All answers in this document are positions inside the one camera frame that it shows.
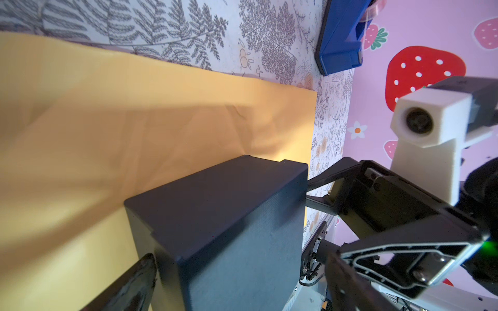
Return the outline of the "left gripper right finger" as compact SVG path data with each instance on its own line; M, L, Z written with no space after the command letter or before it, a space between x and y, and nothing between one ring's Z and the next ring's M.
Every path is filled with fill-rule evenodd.
M327 256L326 280L332 310L397 310L383 294L373 289L369 281L335 253Z

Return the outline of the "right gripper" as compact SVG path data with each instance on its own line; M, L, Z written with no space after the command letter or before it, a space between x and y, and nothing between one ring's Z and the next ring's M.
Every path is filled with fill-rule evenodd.
M341 215L357 241L340 248L357 273L408 298L463 267L497 293L497 160L459 186L455 205L373 161L345 157L307 182L307 192L342 180L338 206L329 194L306 196L306 207Z

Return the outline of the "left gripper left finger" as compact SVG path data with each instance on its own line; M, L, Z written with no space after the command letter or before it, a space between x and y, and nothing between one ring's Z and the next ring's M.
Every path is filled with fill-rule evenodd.
M148 253L82 310L148 310L153 298L156 273L154 255Z

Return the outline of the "orange wrapping paper sheet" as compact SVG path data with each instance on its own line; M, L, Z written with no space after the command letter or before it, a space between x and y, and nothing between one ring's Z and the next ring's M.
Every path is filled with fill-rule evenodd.
M80 310L138 260L125 199L244 154L308 163L317 94L1 34L1 309Z

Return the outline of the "dark grey gift box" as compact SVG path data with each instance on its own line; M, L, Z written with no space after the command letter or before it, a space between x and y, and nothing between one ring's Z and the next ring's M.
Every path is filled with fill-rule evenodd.
M308 166L243 155L124 201L154 310L282 310L300 278Z

